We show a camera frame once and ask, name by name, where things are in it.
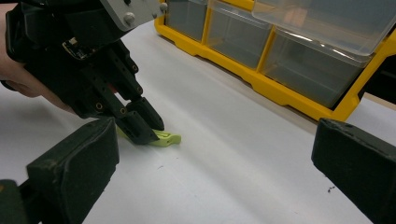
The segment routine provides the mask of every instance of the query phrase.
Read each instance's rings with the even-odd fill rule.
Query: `yellow drawer frame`
[[[222,0],[222,2],[229,3],[235,7],[251,11],[253,9],[253,0]],[[374,74],[377,68],[391,55],[396,54],[396,31],[388,36],[381,45],[376,49],[375,55],[370,63],[364,68],[359,77],[355,80],[347,93],[341,99],[334,110],[320,105],[307,97],[292,91],[291,89],[273,81],[266,77],[261,72],[265,57],[270,46],[273,43],[275,36],[275,29],[272,29],[267,44],[263,50],[258,67],[253,70],[244,65],[210,49],[205,43],[207,39],[208,27],[210,22],[211,9],[208,8],[205,18],[204,33],[201,42],[197,42],[178,31],[165,25],[165,17],[160,17],[155,20],[155,28],[157,32],[170,39],[175,45],[186,51],[192,56],[200,56],[209,61],[224,67],[225,69],[240,76],[246,82],[250,83],[253,90],[263,95],[264,97],[274,101],[279,105],[289,105],[312,119],[319,120],[320,118],[329,118],[345,121],[360,102],[359,93],[370,77]]]

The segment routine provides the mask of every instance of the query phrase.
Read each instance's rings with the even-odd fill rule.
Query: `robotic hand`
[[[7,13],[7,53],[81,118],[113,117],[146,144],[158,140],[153,129],[163,121],[142,97],[120,38],[166,8],[158,0],[21,0]]]

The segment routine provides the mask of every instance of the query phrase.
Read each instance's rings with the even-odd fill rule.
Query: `storage organizer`
[[[362,22],[378,16],[378,9],[373,12],[368,7],[373,6],[369,0],[348,1],[358,6],[350,15],[345,12],[350,10],[348,4],[345,9],[340,7],[344,0],[334,0],[339,2],[334,5],[325,0],[256,0],[256,5],[253,0],[198,1],[203,5],[197,4],[197,0],[162,1],[168,3],[169,9],[165,17],[155,21],[161,35],[190,55],[206,58],[237,74],[259,94],[313,119],[347,119],[359,104],[366,82],[388,56],[396,54],[396,32],[387,35],[395,22],[389,13],[391,9],[380,7],[382,19],[369,24],[352,20],[362,13],[365,15]],[[381,1],[393,6],[393,0]],[[297,5],[294,10],[287,12],[282,8],[291,9],[291,2]],[[191,6],[206,10],[200,12],[201,17],[192,16],[196,11],[186,9]],[[253,8],[256,18],[250,13]],[[335,15],[325,13],[332,11]],[[261,21],[263,12],[276,19]],[[330,28],[320,27],[322,21]],[[187,23],[193,24],[187,28],[190,33],[175,26]],[[191,34],[196,30],[202,31],[197,35],[199,38]]]

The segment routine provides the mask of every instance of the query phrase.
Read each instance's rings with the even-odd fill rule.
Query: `white surface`
[[[144,96],[182,143],[120,138],[120,164],[84,223],[370,223],[312,164],[315,122],[177,49],[152,23],[123,40]],[[1,179],[22,183],[27,163],[88,122],[40,98],[0,95]],[[395,111],[363,100],[349,120],[396,145]]]

